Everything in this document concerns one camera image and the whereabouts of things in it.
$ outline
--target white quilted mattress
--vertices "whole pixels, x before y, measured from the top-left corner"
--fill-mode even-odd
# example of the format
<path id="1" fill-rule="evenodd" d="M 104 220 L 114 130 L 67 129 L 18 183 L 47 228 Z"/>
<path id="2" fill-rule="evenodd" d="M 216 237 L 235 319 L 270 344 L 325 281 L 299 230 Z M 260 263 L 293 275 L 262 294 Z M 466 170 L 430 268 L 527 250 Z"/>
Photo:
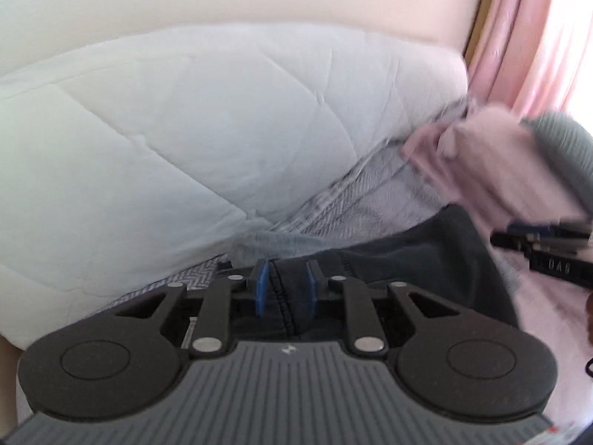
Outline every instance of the white quilted mattress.
<path id="1" fill-rule="evenodd" d="M 189 26 L 0 77 L 0 334 L 19 347 L 225 251 L 466 93 L 459 55 Z"/>

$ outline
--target black pants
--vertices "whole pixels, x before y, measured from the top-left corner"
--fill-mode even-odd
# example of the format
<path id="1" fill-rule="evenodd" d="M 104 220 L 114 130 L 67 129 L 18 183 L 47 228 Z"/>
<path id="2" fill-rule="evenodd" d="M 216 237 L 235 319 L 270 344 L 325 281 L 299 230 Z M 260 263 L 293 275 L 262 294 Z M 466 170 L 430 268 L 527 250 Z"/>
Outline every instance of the black pants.
<path id="1" fill-rule="evenodd" d="M 235 337 L 340 338 L 342 324 L 339 321 L 311 318 L 305 268 L 309 259 L 318 261 L 325 276 L 352 276 L 370 287 L 404 281 L 518 326 L 502 277 L 469 215 L 462 207 L 451 205 L 401 234 L 312 256 L 271 261 L 265 316 L 235 320 L 232 324 Z M 248 272 L 248 269 L 241 271 L 244 275 Z"/>

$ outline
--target gray ribbed panel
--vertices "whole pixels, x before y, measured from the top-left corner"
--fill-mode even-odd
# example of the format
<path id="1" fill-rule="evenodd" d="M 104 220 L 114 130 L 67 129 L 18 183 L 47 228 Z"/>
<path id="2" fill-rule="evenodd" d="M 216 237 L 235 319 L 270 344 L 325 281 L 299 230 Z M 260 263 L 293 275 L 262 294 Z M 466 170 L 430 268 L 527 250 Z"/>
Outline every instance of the gray ribbed panel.
<path id="1" fill-rule="evenodd" d="M 460 423 L 407 397 L 378 361 L 338 343 L 239 343 L 192 364 L 157 405 L 109 423 L 37 414 L 8 445 L 517 445 L 544 431 L 541 416 Z"/>

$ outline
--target pink curtain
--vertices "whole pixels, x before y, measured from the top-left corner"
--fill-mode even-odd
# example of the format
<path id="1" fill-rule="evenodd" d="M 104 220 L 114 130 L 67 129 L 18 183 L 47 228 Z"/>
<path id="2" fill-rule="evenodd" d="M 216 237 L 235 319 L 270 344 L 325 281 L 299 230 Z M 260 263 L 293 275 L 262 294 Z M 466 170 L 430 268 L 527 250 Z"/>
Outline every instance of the pink curtain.
<path id="1" fill-rule="evenodd" d="M 593 0 L 492 0 L 469 76 L 484 102 L 593 125 Z"/>

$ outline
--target white logo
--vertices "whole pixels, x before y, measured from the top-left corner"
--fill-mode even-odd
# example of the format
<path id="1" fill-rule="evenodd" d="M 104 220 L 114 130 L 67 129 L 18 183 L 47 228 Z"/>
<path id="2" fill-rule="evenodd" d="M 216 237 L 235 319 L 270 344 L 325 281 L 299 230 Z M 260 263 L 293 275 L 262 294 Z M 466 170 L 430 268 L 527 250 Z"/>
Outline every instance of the white logo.
<path id="1" fill-rule="evenodd" d="M 286 345 L 284 347 L 281 347 L 280 351 L 282 351 L 285 355 L 292 355 L 293 353 L 296 353 L 297 347 L 296 346 L 292 346 L 292 345 Z"/>

